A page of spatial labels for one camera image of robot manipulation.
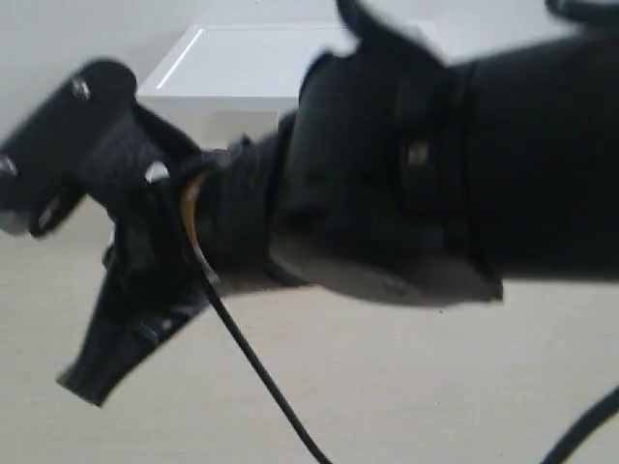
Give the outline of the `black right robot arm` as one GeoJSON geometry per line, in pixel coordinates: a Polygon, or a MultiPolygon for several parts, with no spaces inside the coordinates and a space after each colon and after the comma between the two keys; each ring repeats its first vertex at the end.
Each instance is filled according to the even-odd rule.
{"type": "Polygon", "coordinates": [[[317,285],[495,302],[507,279],[618,279],[618,5],[548,1],[574,33],[444,65],[355,1],[260,139],[203,151],[138,103],[79,168],[114,223],[58,383],[102,405],[215,298],[317,285]]]}

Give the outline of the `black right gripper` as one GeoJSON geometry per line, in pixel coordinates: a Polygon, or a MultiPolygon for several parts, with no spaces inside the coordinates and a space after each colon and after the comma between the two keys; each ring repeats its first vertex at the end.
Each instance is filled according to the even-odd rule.
{"type": "Polygon", "coordinates": [[[140,185],[145,218],[119,220],[103,260],[105,278],[75,359],[57,384],[101,407],[141,363],[204,309],[226,312],[196,227],[197,194],[215,170],[170,173],[153,163],[140,185]]]}

